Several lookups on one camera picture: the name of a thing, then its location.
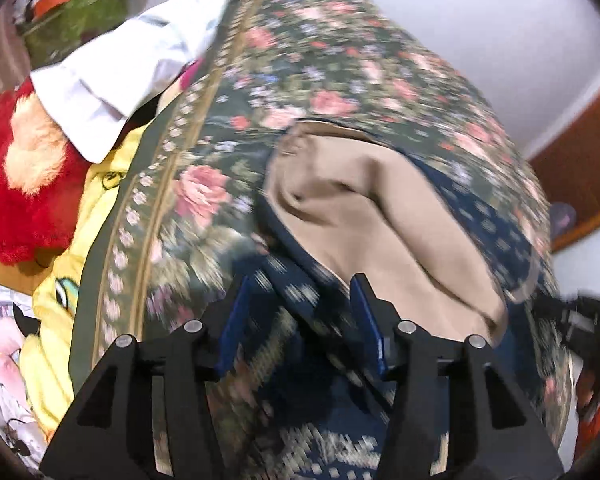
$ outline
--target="metal screw head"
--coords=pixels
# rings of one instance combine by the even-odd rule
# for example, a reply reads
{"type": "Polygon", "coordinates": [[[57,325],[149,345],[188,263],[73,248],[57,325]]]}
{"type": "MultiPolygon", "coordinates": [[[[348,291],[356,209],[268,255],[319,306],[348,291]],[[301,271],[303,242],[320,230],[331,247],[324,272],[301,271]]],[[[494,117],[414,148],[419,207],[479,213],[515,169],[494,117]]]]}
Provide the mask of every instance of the metal screw head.
{"type": "Polygon", "coordinates": [[[120,348],[128,347],[134,339],[129,334],[123,334],[116,338],[116,346],[120,348]]]}
{"type": "Polygon", "coordinates": [[[202,322],[197,319],[191,319],[184,324],[184,330],[190,334],[200,332],[202,330],[202,322]]]}
{"type": "Polygon", "coordinates": [[[469,336],[469,344],[474,348],[484,348],[487,342],[481,335],[473,334],[469,336]]]}
{"type": "Polygon", "coordinates": [[[416,324],[413,321],[404,320],[398,323],[398,330],[405,334],[413,334],[416,331],[416,324]]]}

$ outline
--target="brown wooden trim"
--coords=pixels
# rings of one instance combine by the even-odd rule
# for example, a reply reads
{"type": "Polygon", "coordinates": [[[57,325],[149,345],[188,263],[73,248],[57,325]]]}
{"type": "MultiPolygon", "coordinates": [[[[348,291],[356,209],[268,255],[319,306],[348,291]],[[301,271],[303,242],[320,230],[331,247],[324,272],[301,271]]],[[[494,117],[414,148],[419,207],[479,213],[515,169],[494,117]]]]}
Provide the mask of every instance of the brown wooden trim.
{"type": "Polygon", "coordinates": [[[600,213],[595,215],[593,218],[587,220],[583,224],[577,226],[575,229],[558,236],[553,243],[553,251],[560,251],[566,247],[582,240],[585,236],[591,234],[593,231],[600,227],[600,213]]]}
{"type": "Polygon", "coordinates": [[[580,115],[573,120],[573,122],[567,127],[566,130],[564,130],[560,135],[555,137],[554,140],[552,140],[548,145],[546,145],[542,150],[540,150],[531,158],[531,160],[529,161],[531,163],[531,166],[533,166],[534,164],[542,163],[542,161],[545,160],[545,158],[547,158],[547,156],[551,154],[552,148],[555,149],[555,147],[560,142],[560,139],[564,136],[565,133],[569,131],[570,128],[575,126],[579,121],[583,120],[583,118],[587,118],[588,116],[591,117],[598,113],[600,113],[600,92],[595,97],[595,99],[589,103],[589,106],[587,106],[587,108],[585,108],[580,113],[580,115]]]}

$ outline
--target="floral blanket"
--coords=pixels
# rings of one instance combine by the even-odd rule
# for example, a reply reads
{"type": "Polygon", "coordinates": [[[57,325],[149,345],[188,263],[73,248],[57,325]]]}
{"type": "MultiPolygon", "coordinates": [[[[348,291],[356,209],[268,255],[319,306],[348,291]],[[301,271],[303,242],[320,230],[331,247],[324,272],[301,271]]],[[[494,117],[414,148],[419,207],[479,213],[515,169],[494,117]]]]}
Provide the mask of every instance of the floral blanket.
{"type": "MultiPolygon", "coordinates": [[[[471,235],[507,299],[501,354],[557,445],[570,404],[567,357],[555,327],[527,305],[536,285],[555,292],[547,204],[477,89],[367,0],[231,0],[197,76],[147,128],[91,248],[72,339],[74,389],[118,335],[153,338],[199,317],[238,266],[257,260],[270,310],[252,316],[234,370],[208,388],[226,462],[247,478],[371,478],[382,410],[365,415],[364,431],[345,431],[335,418],[349,418],[346,407],[295,424],[269,402],[272,384],[293,379],[289,355],[302,354],[285,302],[310,311],[331,289],[329,273],[307,270],[254,206],[280,135],[320,118],[408,156],[471,235]]],[[[303,363],[318,375],[337,368],[311,359],[303,363]]],[[[333,399],[347,397],[345,385],[333,387],[333,399]]]]}

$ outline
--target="floral fabric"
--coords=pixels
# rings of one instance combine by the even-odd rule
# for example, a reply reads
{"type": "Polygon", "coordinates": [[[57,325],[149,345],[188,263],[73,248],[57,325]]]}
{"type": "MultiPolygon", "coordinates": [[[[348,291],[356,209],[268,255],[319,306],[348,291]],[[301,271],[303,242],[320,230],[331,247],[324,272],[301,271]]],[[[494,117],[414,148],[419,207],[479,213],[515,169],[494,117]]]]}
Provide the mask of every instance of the floral fabric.
{"type": "MultiPolygon", "coordinates": [[[[87,288],[95,293],[80,294],[74,339],[76,331],[82,335],[72,346],[74,388],[117,335],[162,336],[222,297],[241,266],[269,255],[275,267],[288,255],[293,241],[281,242],[281,232],[272,230],[271,219],[254,206],[272,147],[302,118],[365,130],[408,156],[456,218],[465,209],[445,196],[440,183],[461,190],[497,215],[511,237],[527,244],[541,268],[542,286],[555,291],[547,254],[547,204],[528,164],[479,92],[368,1],[233,0],[198,74],[163,112],[173,114],[168,126],[153,135],[149,127],[136,160],[137,166],[141,160],[146,164],[123,182],[126,191],[118,196],[115,215],[87,260],[83,281],[89,280],[87,288]]],[[[507,259],[512,252],[502,245],[498,252],[502,240],[490,233],[488,222],[480,222],[463,225],[494,248],[478,245],[494,278],[513,291],[524,277],[507,281],[517,275],[507,259]]],[[[270,272],[258,266],[249,270],[266,290],[270,272]]],[[[317,268],[310,279],[328,283],[332,276],[317,268]]],[[[267,411],[262,404],[267,385],[277,374],[288,373],[283,362],[296,327],[284,306],[294,296],[306,298],[304,285],[310,284],[299,282],[284,293],[264,296],[276,314],[251,320],[235,370],[209,386],[209,405],[228,463],[256,435],[267,411]]],[[[527,299],[513,303],[524,305],[527,299]]],[[[512,343],[510,355],[514,368],[526,370],[525,391],[558,443],[570,399],[566,357],[553,326],[536,322],[524,307],[519,312],[516,322],[525,336],[512,343]]],[[[308,440],[317,438],[315,426],[303,428],[297,436],[309,431],[308,440]]],[[[316,431],[323,438],[329,429],[316,431]]],[[[368,445],[365,449],[377,452],[378,442],[368,445]]],[[[272,460],[282,460],[272,453],[272,460]]],[[[329,468],[319,469],[310,465],[302,477],[329,478],[329,468]]]]}

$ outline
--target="black cable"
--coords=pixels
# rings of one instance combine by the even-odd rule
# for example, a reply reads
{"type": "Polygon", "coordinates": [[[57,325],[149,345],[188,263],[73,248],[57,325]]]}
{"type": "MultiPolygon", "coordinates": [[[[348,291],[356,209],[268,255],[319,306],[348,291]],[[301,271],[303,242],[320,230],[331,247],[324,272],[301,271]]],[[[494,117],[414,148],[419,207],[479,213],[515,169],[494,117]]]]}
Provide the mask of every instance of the black cable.
{"type": "Polygon", "coordinates": [[[8,427],[9,429],[11,429],[11,426],[9,426],[9,423],[10,423],[12,420],[15,420],[16,422],[19,422],[20,424],[27,424],[27,422],[25,422],[24,420],[20,420],[19,418],[15,418],[14,416],[12,416],[12,417],[11,417],[9,420],[7,420],[7,427],[8,427]]]}

